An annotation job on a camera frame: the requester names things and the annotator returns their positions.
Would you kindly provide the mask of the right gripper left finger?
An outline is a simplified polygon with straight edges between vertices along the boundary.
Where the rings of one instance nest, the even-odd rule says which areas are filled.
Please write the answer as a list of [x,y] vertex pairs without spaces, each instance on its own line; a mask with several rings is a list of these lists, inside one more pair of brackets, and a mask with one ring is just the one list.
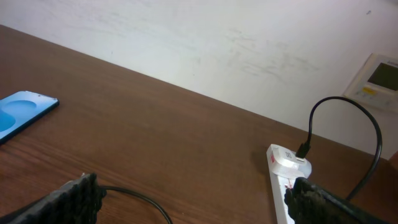
[[95,173],[71,180],[48,195],[1,217],[1,224],[96,223],[106,190]]

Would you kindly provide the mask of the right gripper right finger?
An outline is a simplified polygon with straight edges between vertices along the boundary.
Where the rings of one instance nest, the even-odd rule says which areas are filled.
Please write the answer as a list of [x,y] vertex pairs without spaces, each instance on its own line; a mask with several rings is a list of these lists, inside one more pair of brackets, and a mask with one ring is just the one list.
[[295,224],[387,224],[304,177],[285,190],[284,203]]

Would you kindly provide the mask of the blue Galaxy smartphone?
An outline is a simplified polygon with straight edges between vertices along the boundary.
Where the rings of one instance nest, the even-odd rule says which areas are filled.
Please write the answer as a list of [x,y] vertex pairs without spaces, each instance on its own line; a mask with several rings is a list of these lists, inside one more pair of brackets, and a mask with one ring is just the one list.
[[57,98],[31,91],[18,91],[1,99],[1,144],[55,109]]

